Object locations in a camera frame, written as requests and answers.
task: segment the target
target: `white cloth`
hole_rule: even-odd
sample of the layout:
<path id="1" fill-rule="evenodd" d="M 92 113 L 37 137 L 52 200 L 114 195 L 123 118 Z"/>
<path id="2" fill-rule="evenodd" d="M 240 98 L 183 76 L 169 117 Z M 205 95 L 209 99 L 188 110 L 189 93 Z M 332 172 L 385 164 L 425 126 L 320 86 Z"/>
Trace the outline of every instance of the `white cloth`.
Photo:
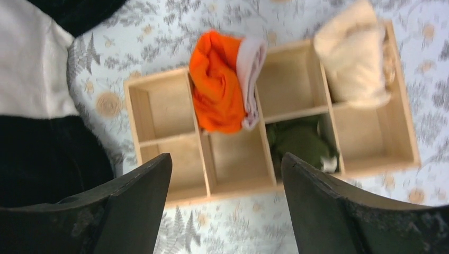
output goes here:
<path id="1" fill-rule="evenodd" d="M 67 87 L 73 36 L 25 0 L 0 0 L 0 114 L 78 115 Z"/>
<path id="2" fill-rule="evenodd" d="M 267 44 L 265 40 L 258 38 L 244 38 L 237 53 L 237 78 L 246 112 L 241 124 L 246 130 L 253 130 L 259 122 L 255 86 L 266 54 Z"/>
<path id="3" fill-rule="evenodd" d="M 385 28 L 367 0 L 358 0 L 329 21 L 313 44 L 335 102 L 377 108 L 390 100 L 383 75 Z"/>

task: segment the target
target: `wooden shelf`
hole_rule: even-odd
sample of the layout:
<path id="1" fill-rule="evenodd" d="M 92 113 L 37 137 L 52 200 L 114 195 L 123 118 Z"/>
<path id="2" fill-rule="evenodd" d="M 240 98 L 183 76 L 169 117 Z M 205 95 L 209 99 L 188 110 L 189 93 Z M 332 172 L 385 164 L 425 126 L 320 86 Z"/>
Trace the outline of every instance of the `wooden shelf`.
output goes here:
<path id="1" fill-rule="evenodd" d="M 261 121 L 253 131 L 204 134 L 192 103 L 193 82 L 180 68 L 124 83 L 138 164 L 163 152 L 173 160 L 167 206 L 282 190 L 265 124 L 321 115 L 319 133 L 339 152 L 338 178 L 420 165 L 406 87 L 391 22 L 386 42 L 396 54 L 391 101 L 376 110 L 333 104 L 310 40 L 269 49 L 257 81 Z"/>

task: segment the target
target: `black and white pillow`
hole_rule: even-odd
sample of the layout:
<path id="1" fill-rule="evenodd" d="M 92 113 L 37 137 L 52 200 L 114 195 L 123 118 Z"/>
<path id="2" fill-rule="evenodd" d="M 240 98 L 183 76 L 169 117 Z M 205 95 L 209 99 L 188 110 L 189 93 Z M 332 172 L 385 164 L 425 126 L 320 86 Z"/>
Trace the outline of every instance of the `black and white pillow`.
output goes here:
<path id="1" fill-rule="evenodd" d="M 113 178 L 67 86 L 74 38 L 125 0 L 0 0 L 0 206 L 55 203 Z"/>

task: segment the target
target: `orange cloth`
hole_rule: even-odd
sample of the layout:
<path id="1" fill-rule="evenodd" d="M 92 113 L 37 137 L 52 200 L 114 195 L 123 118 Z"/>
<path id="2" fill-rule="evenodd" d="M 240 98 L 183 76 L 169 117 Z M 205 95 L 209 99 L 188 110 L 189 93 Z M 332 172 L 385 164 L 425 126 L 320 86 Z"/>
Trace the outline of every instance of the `orange cloth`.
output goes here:
<path id="1" fill-rule="evenodd" d="M 242 128 L 246 113 L 236 73 L 241 42 L 211 30 L 193 50 L 193 106 L 200 127 L 208 132 L 236 133 Z"/>

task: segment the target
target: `white bedspread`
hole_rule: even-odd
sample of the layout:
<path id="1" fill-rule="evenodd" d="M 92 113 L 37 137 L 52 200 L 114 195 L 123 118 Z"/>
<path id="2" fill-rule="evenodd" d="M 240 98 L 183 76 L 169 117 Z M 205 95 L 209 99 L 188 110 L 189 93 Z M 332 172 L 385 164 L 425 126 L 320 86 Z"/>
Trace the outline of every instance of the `white bedspread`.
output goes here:
<path id="1" fill-rule="evenodd" d="M 118 175 L 136 166 L 124 80 L 188 63 L 209 28 L 266 38 L 269 45 L 310 38 L 350 0 L 130 0 L 75 41 L 71 95 L 86 124 L 115 161 Z M 449 203 L 449 1 L 373 0 L 392 19 L 419 139 L 422 168 L 354 179 L 387 197 Z M 195 241 L 193 228 L 200 236 Z M 297 253 L 284 194 L 271 193 L 166 210 L 155 253 Z"/>

